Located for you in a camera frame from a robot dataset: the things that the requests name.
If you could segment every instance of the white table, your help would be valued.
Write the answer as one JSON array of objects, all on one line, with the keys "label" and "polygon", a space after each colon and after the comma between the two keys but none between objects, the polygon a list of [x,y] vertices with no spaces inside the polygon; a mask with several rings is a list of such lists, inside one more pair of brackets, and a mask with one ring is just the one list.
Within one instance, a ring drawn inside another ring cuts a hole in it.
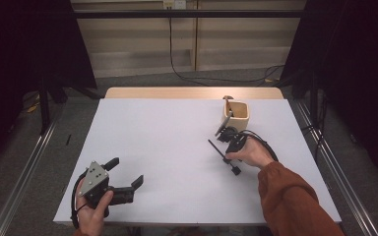
[{"label": "white table", "polygon": [[[340,222],[287,100],[240,100],[250,107],[247,128],[268,141],[280,162],[300,174],[315,189],[322,208]],[[242,171],[235,176],[208,143],[212,140],[222,152],[227,147],[214,137],[222,107],[223,100],[203,97],[101,100],[54,221],[71,224],[73,185],[91,161],[104,164],[117,156],[120,164],[109,171],[109,185],[129,186],[141,174],[145,182],[132,204],[109,207],[107,223],[265,224],[257,190],[259,169],[235,161]]]}]

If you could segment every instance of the electrical cable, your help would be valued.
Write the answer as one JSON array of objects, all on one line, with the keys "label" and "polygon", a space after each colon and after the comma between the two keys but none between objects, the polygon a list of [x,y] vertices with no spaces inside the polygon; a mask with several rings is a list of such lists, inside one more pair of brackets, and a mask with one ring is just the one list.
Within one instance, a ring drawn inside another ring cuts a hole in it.
[{"label": "electrical cable", "polygon": [[181,80],[190,82],[190,83],[195,83],[201,86],[208,87],[209,85],[206,85],[204,83],[196,82],[193,80],[208,80],[208,81],[221,81],[221,82],[239,82],[239,83],[254,83],[254,82],[261,82],[259,85],[256,87],[261,86],[262,84],[265,83],[265,80],[268,79],[274,72],[276,72],[279,68],[283,68],[284,65],[277,65],[277,66],[272,66],[266,69],[265,75],[262,78],[259,79],[254,79],[254,80],[246,80],[246,81],[240,81],[240,80],[232,80],[232,79],[223,79],[223,78],[209,78],[209,77],[184,77],[177,73],[177,71],[174,68],[173,64],[173,56],[172,56],[172,30],[171,30],[171,18],[168,19],[168,25],[169,25],[169,55],[170,55],[170,64],[171,64],[171,69],[173,70],[174,74]]},{"label": "electrical cable", "polygon": [[79,210],[81,210],[83,207],[86,207],[88,204],[83,204],[81,207],[79,207],[78,209],[76,209],[76,212],[79,212]]},{"label": "electrical cable", "polygon": [[226,140],[237,139],[237,136],[241,136],[241,137],[245,137],[245,138],[247,138],[247,137],[253,138],[257,142],[259,142],[269,152],[269,154],[271,155],[273,160],[279,161],[279,159],[276,156],[275,152],[273,151],[272,147],[270,147],[269,144],[266,141],[264,141],[259,135],[257,135],[256,133],[254,133],[250,130],[243,130],[241,132],[224,131],[221,135],[225,136]]},{"label": "electrical cable", "polygon": [[305,72],[306,72],[306,70],[303,70],[303,69],[296,70],[291,75],[285,77],[283,80],[278,81],[274,85],[274,87],[282,88],[282,87],[291,85],[294,82],[294,80],[296,80],[296,78],[298,78],[299,76],[302,76],[302,74],[304,74]]}]

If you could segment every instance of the human hand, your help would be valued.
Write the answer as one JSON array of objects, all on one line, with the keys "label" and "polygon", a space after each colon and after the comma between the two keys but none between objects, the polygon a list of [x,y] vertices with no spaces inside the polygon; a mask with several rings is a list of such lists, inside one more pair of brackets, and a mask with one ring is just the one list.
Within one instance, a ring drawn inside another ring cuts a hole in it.
[{"label": "human hand", "polygon": [[93,209],[86,206],[88,201],[85,197],[79,197],[79,190],[81,189],[83,182],[84,179],[81,180],[76,189],[76,209],[82,207],[78,211],[79,228],[83,234],[99,236],[102,234],[103,230],[103,213],[112,200],[113,192],[107,191],[100,199],[97,207]]},{"label": "human hand", "polygon": [[240,159],[251,166],[263,169],[274,160],[270,153],[260,142],[247,137],[244,147],[238,152],[229,152],[225,155],[227,159]]}]

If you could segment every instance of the white wall panel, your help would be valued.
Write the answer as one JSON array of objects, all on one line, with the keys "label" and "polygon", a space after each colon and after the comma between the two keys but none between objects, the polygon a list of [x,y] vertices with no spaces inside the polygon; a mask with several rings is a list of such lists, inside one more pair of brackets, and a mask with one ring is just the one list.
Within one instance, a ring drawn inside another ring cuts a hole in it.
[{"label": "white wall panel", "polygon": [[[202,10],[301,10],[305,2],[199,0],[188,1],[187,6],[188,9]],[[162,9],[162,1],[156,0],[72,0],[72,5],[75,10]],[[173,19],[175,67],[187,71],[283,64],[298,22],[299,19],[199,19],[198,22],[194,19]],[[129,75],[130,70],[144,74],[171,72],[167,58],[168,19],[78,20],[78,23],[94,70],[103,71],[95,73],[97,77]]]}]

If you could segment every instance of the orange sleeve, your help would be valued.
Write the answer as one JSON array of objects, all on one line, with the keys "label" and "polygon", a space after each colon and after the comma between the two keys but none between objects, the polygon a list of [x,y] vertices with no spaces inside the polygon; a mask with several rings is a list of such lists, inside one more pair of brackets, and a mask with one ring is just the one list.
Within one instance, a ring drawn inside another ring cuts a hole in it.
[{"label": "orange sleeve", "polygon": [[82,231],[80,229],[76,229],[73,236],[88,236],[88,234],[84,234],[84,233],[82,233]]},{"label": "orange sleeve", "polygon": [[263,214],[272,233],[283,235],[344,235],[319,206],[314,189],[279,162],[259,172]]}]

